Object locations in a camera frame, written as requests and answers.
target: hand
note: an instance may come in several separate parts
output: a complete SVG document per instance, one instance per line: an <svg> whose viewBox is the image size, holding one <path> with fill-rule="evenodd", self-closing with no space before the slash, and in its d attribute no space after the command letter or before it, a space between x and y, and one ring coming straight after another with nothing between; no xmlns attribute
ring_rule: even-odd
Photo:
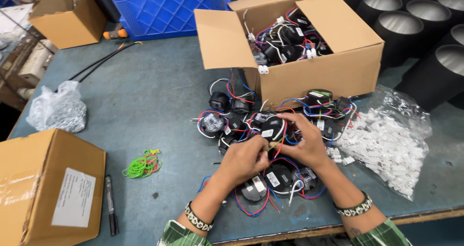
<svg viewBox="0 0 464 246"><path fill-rule="evenodd" d="M295 122L298 129L303 134L303 140L295 146L282 145L280 152L291 156L304 165L311 167L315 171L321 166L330 162L325 153L324 143L322 142L321 130L313 125L301 113L278 113L277 117Z"/></svg>
<svg viewBox="0 0 464 246"><path fill-rule="evenodd" d="M214 175L226 181L232 189L269 167L268 148L269 142L260 135L232 144Z"/></svg>

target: beaded bracelet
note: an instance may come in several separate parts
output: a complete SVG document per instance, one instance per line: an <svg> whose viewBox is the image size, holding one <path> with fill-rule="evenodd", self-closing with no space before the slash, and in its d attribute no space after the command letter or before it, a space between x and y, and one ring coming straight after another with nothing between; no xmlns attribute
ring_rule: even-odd
<svg viewBox="0 0 464 246"><path fill-rule="evenodd" d="M364 201L361 202L359 205L356 205L355 207L351 208L339 208L335 202L333 203L333 206L337 210L337 212L341 215L344 216L358 216L361 215L365 212L367 212L371 207L372 207L372 199L371 197L368 196L367 193L361 191L364 194Z"/></svg>
<svg viewBox="0 0 464 246"><path fill-rule="evenodd" d="M187 215L187 219L198 229L202 231L209 231L212 229L212 226L214 225L214 220L212 221L211 224L207 224L204 221L202 221L200 218L198 218L195 213L192 211L192 208L190 205L192 204L192 201L187 203L185 206L185 215Z"/></svg>

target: plastic bag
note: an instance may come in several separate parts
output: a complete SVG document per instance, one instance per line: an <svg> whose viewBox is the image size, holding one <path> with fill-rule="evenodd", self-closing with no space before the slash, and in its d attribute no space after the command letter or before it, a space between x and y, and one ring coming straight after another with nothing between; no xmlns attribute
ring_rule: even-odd
<svg viewBox="0 0 464 246"><path fill-rule="evenodd" d="M37 131L60 128L77 133L85 127L87 107L80 100L79 82L65 81L54 93L42 86L42 94L32 100L26 121Z"/></svg>
<svg viewBox="0 0 464 246"><path fill-rule="evenodd" d="M378 85L352 128L334 142L353 156L397 194L413 200L413 189L432 135L429 114L414 100Z"/></svg>

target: closed cardboard box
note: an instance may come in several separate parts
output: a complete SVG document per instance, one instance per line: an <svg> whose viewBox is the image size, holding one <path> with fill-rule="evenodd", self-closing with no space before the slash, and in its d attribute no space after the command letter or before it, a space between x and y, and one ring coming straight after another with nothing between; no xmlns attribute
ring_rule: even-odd
<svg viewBox="0 0 464 246"><path fill-rule="evenodd" d="M203 65L205 69L244 68L249 87L268 100L265 110L303 97L310 89L327 89L334 98L374 91L384 41L343 0L238 0L229 6L233 11L195 10ZM268 74L260 74L243 14L248 10L246 24L256 35L294 6L312 22L333 54L271 66Z"/></svg>
<svg viewBox="0 0 464 246"><path fill-rule="evenodd" d="M40 0L28 20L59 49L99 42L106 24L94 0Z"/></svg>
<svg viewBox="0 0 464 246"><path fill-rule="evenodd" d="M51 129L0 143L0 245L71 246L98 235L105 151Z"/></svg>

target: workbench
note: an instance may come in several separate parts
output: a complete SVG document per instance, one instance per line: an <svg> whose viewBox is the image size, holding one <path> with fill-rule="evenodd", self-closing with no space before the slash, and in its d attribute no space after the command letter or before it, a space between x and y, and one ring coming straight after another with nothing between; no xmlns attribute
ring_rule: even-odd
<svg viewBox="0 0 464 246"><path fill-rule="evenodd" d="M56 89L122 42L101 41L60 50L33 98L40 95L42 86ZM387 70L379 82L394 87L410 65ZM189 120L209 108L208 83L226 78L229 72L229 69L204 70L198 37L191 36L136 44L101 65L82 82L80 93L87 105L87 124L76 136L107 152L106 173L112 176L120 227L120 234L110 237L104 196L100 234L82 245L154 245L166 222L183 213L202 179L218 168L211 163L222 159L218 140L202 137ZM236 91L244 93L240 80L235 81ZM367 102L368 99L363 99L359 104ZM26 122L30 105L31 101L10 139L36 132ZM464 215L462 118L464 111L447 103L432 112L433 136L426 140L430 153L415 187L414 202L395 194L355 163L339 167L396 224ZM155 148L162 151L163 166L159 172L138 179L121 174L144 149ZM242 195L239 200L253 212L262 205L248 202ZM212 243L246 245L343 231L326 191L311 201L295 197L291 207L288 199L282 199L281 214L268 205L258 217L241 212L232 194L226 201L208 234Z"/></svg>

